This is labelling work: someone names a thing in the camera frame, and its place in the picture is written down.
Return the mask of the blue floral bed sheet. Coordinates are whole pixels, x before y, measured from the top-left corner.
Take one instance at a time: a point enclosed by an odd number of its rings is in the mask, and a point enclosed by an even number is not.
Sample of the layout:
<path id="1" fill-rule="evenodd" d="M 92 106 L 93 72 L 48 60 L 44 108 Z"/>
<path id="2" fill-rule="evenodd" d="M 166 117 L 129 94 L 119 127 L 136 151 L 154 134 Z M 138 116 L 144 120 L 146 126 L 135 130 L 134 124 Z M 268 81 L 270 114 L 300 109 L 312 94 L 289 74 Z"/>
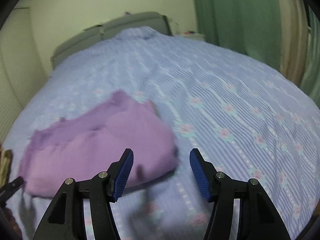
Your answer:
<path id="1" fill-rule="evenodd" d="M 4 146 L 11 176 L 36 130 L 76 118 L 123 90 L 152 100 L 175 133 L 179 166 L 112 206 L 122 239 L 201 239 L 211 206 L 189 165 L 198 148 L 231 178 L 256 178 L 292 239 L 319 201 L 319 109 L 293 83 L 250 57 L 203 41 L 129 29 L 56 67 L 15 121 Z"/>

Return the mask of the beige curtain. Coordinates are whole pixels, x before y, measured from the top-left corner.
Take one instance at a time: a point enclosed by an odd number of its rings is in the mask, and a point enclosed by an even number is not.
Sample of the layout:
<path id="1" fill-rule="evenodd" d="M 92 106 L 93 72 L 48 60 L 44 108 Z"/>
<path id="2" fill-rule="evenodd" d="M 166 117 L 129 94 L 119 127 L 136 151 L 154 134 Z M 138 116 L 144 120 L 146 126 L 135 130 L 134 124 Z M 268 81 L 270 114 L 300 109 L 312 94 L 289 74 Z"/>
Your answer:
<path id="1" fill-rule="evenodd" d="M 299 86 L 305 70 L 308 20 L 303 0 L 278 0 L 281 19 L 280 72 Z"/>

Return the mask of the white bedside table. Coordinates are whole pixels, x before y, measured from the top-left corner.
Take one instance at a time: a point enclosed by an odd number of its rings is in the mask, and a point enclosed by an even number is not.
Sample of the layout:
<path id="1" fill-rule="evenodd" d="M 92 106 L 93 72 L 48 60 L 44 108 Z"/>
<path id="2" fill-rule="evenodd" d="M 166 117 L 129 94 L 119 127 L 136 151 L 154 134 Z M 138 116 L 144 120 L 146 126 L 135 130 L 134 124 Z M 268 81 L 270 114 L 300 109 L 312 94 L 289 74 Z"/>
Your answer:
<path id="1" fill-rule="evenodd" d="M 175 34 L 177 37 L 183 37 L 183 38 L 188 38 L 192 40 L 198 40 L 198 41 L 205 41 L 205 36 L 200 33 L 196 32 L 186 32 L 186 33 L 180 33 L 180 34 Z"/>

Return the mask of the white louvred wardrobe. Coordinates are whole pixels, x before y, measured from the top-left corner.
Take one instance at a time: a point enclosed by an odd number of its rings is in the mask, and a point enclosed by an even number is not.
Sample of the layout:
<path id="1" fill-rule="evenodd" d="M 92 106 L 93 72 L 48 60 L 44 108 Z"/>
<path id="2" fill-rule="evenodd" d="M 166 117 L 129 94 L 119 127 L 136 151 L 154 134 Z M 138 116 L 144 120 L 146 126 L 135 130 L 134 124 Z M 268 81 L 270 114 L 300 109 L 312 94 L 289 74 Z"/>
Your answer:
<path id="1" fill-rule="evenodd" d="M 1 142 L 46 81 L 33 36 L 30 9 L 14 9 L 1 29 Z"/>

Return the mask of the green curtain right panel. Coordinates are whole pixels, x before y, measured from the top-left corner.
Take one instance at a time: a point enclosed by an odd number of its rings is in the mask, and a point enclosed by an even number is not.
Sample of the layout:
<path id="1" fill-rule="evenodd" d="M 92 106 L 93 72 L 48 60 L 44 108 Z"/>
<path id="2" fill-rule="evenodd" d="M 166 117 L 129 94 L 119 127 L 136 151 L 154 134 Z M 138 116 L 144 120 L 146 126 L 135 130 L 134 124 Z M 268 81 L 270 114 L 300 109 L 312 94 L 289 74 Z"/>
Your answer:
<path id="1" fill-rule="evenodd" d="M 310 38 L 300 89 L 319 106 L 319 19 L 309 7 Z"/>

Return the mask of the green curtain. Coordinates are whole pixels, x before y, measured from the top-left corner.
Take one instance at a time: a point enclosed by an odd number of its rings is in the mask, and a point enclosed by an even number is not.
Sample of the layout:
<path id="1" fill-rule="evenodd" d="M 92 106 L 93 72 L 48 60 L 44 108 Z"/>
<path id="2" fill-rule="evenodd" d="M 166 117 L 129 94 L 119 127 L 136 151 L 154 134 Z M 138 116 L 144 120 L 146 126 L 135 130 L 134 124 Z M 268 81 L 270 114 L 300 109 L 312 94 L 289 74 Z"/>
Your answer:
<path id="1" fill-rule="evenodd" d="M 207 42 L 280 69 L 278 0 L 194 0 L 194 5 L 197 28 Z"/>

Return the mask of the grey padded headboard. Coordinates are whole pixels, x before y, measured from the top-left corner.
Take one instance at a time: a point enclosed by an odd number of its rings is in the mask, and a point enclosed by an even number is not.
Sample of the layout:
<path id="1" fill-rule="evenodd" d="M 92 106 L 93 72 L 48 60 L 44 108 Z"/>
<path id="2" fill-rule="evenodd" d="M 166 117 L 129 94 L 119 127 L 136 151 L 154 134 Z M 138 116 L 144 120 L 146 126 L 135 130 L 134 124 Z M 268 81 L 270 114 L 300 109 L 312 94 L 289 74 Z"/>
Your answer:
<path id="1" fill-rule="evenodd" d="M 113 38 L 124 29 L 143 26 L 149 26 L 164 35 L 172 35 L 167 16 L 158 12 L 140 12 L 115 18 L 106 23 L 89 27 L 56 47 L 51 57 L 52 67 L 57 67 L 58 64 L 74 53 L 102 40 Z"/>

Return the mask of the purple sweater green print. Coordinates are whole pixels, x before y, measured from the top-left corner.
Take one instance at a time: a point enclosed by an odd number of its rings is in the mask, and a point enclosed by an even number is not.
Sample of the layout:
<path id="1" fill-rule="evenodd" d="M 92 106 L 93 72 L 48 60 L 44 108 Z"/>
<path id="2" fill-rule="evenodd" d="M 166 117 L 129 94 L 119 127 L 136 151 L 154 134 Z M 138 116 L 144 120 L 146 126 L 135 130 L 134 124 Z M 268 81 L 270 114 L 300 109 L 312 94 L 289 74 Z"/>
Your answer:
<path id="1" fill-rule="evenodd" d="M 155 180 L 178 166 L 174 134 L 153 102 L 138 102 L 118 90 L 86 114 L 34 132 L 20 163 L 24 190 L 52 197 L 65 179 L 91 179 L 127 148 L 134 154 L 127 187 Z"/>

